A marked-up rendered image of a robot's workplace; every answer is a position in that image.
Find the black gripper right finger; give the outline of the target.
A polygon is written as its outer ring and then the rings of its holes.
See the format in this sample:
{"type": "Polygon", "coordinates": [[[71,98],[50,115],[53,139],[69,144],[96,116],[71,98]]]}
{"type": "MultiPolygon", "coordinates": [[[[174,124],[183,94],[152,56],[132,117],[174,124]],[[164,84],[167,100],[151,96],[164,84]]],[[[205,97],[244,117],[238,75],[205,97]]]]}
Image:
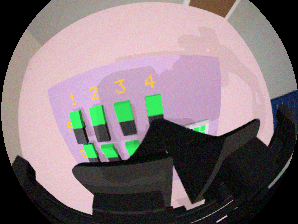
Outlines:
{"type": "Polygon", "coordinates": [[[165,149],[173,157],[190,204],[205,200],[204,194],[220,171],[223,160],[257,136],[261,121],[253,119],[225,135],[212,136],[160,117],[165,149]]]}

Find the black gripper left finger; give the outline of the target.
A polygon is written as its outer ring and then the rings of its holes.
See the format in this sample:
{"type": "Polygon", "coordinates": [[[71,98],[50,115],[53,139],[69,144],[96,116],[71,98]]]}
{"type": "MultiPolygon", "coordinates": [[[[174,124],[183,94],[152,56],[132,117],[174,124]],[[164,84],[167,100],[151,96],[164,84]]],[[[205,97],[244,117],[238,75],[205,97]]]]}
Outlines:
{"type": "Polygon", "coordinates": [[[144,193],[161,190],[165,208],[172,206],[173,157],[166,153],[160,120],[153,119],[130,159],[81,163],[72,173],[90,193],[144,193]]]}

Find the purple switch panel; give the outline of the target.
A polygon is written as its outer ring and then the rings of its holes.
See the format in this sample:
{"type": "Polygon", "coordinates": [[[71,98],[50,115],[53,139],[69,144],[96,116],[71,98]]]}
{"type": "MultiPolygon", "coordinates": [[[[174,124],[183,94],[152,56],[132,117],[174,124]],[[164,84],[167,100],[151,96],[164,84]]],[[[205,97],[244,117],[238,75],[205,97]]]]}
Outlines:
{"type": "Polygon", "coordinates": [[[140,57],[77,73],[48,96],[77,164],[124,161],[160,117],[217,136],[220,69],[216,56],[140,57]]]}

